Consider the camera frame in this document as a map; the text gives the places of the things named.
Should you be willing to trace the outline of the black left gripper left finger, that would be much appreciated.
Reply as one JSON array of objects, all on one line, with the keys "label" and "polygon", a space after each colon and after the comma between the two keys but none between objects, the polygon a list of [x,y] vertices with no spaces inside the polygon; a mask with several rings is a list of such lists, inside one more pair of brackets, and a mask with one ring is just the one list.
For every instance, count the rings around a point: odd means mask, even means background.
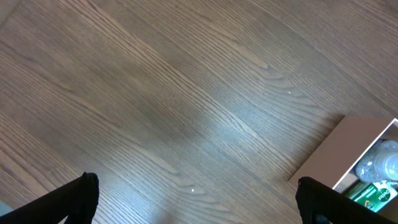
[{"label": "black left gripper left finger", "polygon": [[95,173],[83,175],[1,216],[1,224],[91,224],[100,196]]}]

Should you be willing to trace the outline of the clear spray bottle dark liquid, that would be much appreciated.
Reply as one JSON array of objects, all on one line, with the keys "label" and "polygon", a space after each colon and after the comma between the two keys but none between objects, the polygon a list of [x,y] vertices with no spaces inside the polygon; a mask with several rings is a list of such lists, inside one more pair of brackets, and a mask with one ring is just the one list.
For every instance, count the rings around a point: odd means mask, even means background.
[{"label": "clear spray bottle dark liquid", "polygon": [[355,166],[363,182],[397,182],[397,141],[377,140]]}]

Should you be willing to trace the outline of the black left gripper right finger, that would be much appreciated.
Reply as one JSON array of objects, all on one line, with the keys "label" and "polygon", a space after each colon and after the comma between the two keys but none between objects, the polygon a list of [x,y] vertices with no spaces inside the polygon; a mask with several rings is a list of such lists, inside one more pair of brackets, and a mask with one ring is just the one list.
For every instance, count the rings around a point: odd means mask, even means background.
[{"label": "black left gripper right finger", "polygon": [[295,199],[303,224],[394,224],[311,177],[298,180]]}]

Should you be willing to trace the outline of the green Dettol soap packet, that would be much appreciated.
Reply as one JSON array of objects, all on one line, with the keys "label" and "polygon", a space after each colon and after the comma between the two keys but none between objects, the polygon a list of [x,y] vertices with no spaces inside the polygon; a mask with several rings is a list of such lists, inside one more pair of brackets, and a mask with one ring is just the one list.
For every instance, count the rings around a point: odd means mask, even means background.
[{"label": "green Dettol soap packet", "polygon": [[386,180],[374,183],[360,181],[345,195],[367,209],[378,212],[397,196],[397,190]]}]

